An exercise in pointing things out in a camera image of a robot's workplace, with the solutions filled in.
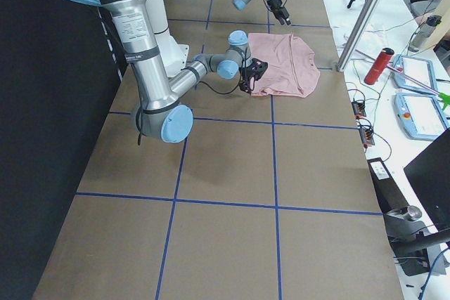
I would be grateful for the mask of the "pink snoopy t-shirt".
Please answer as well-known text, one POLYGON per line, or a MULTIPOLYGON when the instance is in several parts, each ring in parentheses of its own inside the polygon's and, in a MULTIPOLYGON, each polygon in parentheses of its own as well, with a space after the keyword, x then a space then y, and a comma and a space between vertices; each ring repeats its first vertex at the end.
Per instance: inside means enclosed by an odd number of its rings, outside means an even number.
POLYGON ((314 62, 315 53, 300 37, 292 33, 250 33, 248 42, 252 57, 268 63, 254 85, 253 96, 305 98, 314 92, 320 71, 314 62))

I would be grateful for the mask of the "red thermos bottle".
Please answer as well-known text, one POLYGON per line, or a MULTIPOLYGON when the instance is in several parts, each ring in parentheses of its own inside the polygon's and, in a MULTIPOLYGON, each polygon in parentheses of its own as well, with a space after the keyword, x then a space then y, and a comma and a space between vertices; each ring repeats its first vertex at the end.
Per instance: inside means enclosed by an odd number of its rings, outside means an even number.
POLYGON ((374 85, 380 77, 383 70, 387 67, 394 55, 394 50, 391 48, 383 48, 378 54, 377 58, 373 62, 370 70, 364 78, 364 83, 368 85, 374 85))

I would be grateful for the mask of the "orange black connector board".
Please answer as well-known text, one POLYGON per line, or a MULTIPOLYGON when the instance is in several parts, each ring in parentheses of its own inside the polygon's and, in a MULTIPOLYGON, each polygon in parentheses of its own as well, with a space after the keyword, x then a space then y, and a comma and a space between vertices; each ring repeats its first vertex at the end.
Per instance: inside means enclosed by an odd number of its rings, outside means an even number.
POLYGON ((366 104, 364 100, 353 100, 351 104, 356 119, 366 117, 366 104))

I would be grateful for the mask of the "grey water bottle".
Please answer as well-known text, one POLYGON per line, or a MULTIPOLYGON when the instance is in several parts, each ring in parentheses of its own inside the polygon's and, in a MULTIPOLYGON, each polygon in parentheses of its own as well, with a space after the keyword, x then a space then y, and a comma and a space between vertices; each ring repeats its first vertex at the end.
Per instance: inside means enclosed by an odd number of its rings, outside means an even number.
POLYGON ((424 23, 421 23, 418 31, 413 36, 409 50, 419 52, 441 21, 442 17, 440 15, 431 15, 424 23))

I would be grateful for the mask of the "far blue teach pendant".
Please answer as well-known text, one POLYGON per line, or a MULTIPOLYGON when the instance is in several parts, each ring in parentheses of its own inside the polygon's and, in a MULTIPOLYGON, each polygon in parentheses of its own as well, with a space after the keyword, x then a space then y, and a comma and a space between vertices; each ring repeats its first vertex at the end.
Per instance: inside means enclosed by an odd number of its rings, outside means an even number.
MULTIPOLYGON (((405 55, 395 55, 392 61, 393 68, 405 73, 412 79, 423 83, 432 90, 437 91, 437 81, 435 70, 431 61, 405 55)), ((409 90, 419 94, 430 94, 434 92, 417 85, 415 82, 408 80, 397 72, 391 72, 396 86, 400 89, 409 90)))

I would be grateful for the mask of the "blue teach pendant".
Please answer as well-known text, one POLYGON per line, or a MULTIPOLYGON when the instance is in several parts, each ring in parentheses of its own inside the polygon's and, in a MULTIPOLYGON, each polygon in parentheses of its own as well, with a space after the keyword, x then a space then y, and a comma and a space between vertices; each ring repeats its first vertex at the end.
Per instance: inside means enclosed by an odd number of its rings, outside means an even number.
MULTIPOLYGON (((423 83, 432 90, 437 91, 437 81, 435 70, 431 61, 405 55, 395 55, 392 61, 393 68, 405 73, 412 79, 423 83)), ((408 80, 397 72, 391 72, 396 86, 400 89, 409 90, 419 94, 430 94, 434 92, 417 85, 415 82, 408 80)))
POLYGON ((406 135, 413 140, 433 141, 449 128, 438 100, 431 95, 397 93, 394 111, 406 135))

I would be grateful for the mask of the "near blue teach pendant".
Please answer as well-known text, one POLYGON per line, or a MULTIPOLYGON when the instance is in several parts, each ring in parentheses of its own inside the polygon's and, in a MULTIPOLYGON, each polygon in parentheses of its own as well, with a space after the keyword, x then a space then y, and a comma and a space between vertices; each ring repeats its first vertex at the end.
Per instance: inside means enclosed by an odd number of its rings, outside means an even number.
POLYGON ((406 135, 413 140, 433 141, 449 128, 438 100, 431 95, 397 93, 394 111, 406 135))

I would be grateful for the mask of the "reacher stick with green tip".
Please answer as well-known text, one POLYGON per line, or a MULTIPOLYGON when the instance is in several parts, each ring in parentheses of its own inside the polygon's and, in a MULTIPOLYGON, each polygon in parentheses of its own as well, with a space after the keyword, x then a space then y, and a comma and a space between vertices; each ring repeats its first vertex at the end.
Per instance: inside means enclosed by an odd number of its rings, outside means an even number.
MULTIPOLYGON (((361 54, 362 56, 364 56, 365 58, 368 58, 370 61, 374 62, 375 58, 373 58, 372 56, 370 56, 367 53, 364 53, 363 51, 360 50, 356 50, 357 53, 361 54)), ((449 95, 439 92, 435 89, 433 89, 432 87, 424 84, 423 82, 418 81, 417 79, 414 79, 413 77, 410 77, 409 75, 405 74, 403 71, 390 66, 390 63, 388 63, 387 69, 393 71, 394 73, 399 74, 401 77, 413 82, 416 86, 419 86, 421 88, 426 89, 427 91, 429 91, 430 93, 432 93, 433 95, 436 95, 442 102, 443 102, 443 110, 445 110, 448 106, 449 106, 449 95)))

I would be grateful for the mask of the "black power box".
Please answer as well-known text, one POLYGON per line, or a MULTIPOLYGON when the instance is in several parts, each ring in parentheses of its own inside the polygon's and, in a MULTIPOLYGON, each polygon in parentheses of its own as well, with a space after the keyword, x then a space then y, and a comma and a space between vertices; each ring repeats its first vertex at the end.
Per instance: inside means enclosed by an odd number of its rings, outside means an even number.
POLYGON ((368 168, 381 212, 408 220, 409 203, 380 157, 368 159, 368 168))

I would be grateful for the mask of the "black monitor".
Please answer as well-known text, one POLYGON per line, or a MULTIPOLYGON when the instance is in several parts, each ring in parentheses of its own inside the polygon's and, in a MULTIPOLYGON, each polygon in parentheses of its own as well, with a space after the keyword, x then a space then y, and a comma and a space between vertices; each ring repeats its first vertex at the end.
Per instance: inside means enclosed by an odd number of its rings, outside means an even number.
POLYGON ((423 210, 437 229, 431 233, 419 220, 399 210, 384 215, 394 257, 407 276, 446 273, 441 244, 449 244, 449 130, 438 136, 405 168, 404 173, 423 210))

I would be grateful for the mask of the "aluminium frame post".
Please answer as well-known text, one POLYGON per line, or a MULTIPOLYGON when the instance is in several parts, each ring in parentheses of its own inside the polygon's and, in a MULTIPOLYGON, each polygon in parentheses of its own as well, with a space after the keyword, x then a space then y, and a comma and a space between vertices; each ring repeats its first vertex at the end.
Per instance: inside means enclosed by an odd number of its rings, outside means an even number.
POLYGON ((338 72, 344 72, 353 52, 356 50, 356 46, 359 40, 363 36, 366 26, 368 25, 375 9, 380 0, 365 0, 365 4, 361 9, 359 17, 357 18, 354 28, 345 44, 344 50, 337 62, 336 69, 338 72))

